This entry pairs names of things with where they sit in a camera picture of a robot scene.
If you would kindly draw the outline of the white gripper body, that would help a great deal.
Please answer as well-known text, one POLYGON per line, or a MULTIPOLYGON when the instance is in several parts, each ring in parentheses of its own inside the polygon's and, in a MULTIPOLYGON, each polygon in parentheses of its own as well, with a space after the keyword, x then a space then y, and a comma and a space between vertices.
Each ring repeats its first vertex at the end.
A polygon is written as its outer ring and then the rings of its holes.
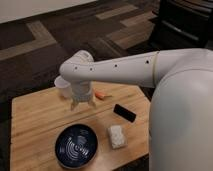
POLYGON ((87 102, 92 98, 92 86, 88 81, 72 82, 72 97, 77 102, 87 102))

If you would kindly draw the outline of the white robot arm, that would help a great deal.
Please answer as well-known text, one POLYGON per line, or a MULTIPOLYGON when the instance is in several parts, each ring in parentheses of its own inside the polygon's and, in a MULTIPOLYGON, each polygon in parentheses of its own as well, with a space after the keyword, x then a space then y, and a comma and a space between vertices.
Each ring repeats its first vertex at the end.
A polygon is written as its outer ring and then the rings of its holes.
POLYGON ((93 81, 150 87, 150 171, 213 171, 213 50, 159 50, 96 62, 80 50, 59 69, 76 102, 93 81))

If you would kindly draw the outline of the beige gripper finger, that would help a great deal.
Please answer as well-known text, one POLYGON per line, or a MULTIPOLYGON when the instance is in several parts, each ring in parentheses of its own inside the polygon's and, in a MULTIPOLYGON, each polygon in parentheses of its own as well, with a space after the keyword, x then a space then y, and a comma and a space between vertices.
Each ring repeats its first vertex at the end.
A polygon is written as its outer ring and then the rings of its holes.
POLYGON ((93 100, 89 100, 88 101, 88 104, 89 104, 89 106, 91 106, 91 107, 93 107, 93 108, 96 108, 96 104, 95 104, 95 102, 93 101, 93 100))
POLYGON ((78 106, 78 102, 73 100, 71 103, 71 110, 74 110, 78 106))

